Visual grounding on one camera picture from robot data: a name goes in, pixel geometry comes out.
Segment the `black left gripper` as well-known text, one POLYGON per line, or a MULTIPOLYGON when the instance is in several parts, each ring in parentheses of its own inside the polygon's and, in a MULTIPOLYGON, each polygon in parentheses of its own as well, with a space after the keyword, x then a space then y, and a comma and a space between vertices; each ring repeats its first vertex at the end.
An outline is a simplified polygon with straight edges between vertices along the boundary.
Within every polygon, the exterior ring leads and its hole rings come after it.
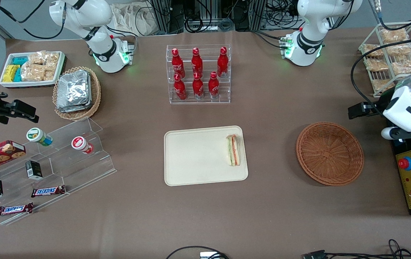
POLYGON ((376 101, 372 104, 368 102, 360 102, 348 108, 348 118, 352 120, 359 117, 377 116, 380 115, 380 113, 382 113, 385 108, 385 102, 376 101))

